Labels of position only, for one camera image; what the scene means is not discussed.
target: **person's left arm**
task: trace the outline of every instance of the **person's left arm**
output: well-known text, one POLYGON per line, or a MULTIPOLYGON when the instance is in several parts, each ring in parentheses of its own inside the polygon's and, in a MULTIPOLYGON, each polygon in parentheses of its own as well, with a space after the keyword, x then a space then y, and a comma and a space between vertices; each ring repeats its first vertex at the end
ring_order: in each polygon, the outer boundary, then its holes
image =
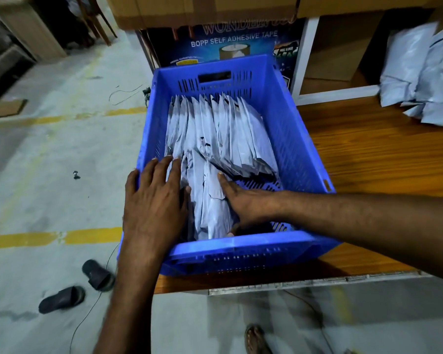
POLYGON ((180 159, 150 161, 140 176, 130 173, 125 186, 125 233, 110 306, 94 354, 150 353, 151 304, 159 270, 179 236, 186 217, 190 188, 179 201, 180 159))

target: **person's right arm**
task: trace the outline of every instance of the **person's right arm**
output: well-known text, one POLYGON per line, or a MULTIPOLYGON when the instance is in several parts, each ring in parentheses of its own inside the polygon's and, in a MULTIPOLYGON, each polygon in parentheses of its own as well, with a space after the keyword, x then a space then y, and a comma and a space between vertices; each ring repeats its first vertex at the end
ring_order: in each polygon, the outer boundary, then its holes
POLYGON ((287 222, 443 278, 443 198, 243 190, 219 180, 241 227, 287 222))

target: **person's left hand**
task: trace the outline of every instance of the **person's left hand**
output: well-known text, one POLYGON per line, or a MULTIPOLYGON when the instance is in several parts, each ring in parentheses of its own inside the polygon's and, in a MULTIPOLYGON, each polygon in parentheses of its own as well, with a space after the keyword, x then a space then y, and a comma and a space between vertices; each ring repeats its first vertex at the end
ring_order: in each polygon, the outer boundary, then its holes
POLYGON ((130 172, 125 185, 123 215, 124 238, 118 260, 118 270, 138 272, 151 263, 160 266, 176 242, 187 218, 190 188, 184 191, 184 202, 179 201, 180 159, 172 163, 166 182, 171 156, 151 160, 136 181, 139 171, 130 172))

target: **crate handle hole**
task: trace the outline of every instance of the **crate handle hole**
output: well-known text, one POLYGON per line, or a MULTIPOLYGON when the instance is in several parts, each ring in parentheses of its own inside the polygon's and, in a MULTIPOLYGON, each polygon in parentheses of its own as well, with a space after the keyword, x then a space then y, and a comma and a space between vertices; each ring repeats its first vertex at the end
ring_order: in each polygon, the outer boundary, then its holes
POLYGON ((198 82, 199 83, 225 81, 227 79, 231 79, 231 71, 207 73, 207 74, 199 74, 198 75, 198 82))
POLYGON ((327 179, 323 179, 323 184, 325 185, 325 188, 328 192, 332 191, 332 187, 330 186, 330 183, 328 182, 327 179))

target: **hand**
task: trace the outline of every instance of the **hand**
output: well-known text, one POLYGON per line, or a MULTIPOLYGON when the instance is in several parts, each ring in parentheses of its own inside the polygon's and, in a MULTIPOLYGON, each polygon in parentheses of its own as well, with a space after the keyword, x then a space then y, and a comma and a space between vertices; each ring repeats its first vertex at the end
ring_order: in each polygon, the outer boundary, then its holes
POLYGON ((118 270, 136 272, 148 262, 160 266, 175 244, 187 218, 190 188, 184 191, 182 206, 179 201, 180 159, 172 163, 166 182, 171 156, 151 160, 136 181, 139 171, 130 172, 125 185, 125 210, 118 270))
POLYGON ((275 192, 259 189, 244 190, 235 182, 228 181, 221 173, 218 173, 218 181, 231 208, 239 216, 239 224, 236 224, 231 232, 235 234, 238 227, 247 228, 274 220, 277 208, 275 192))

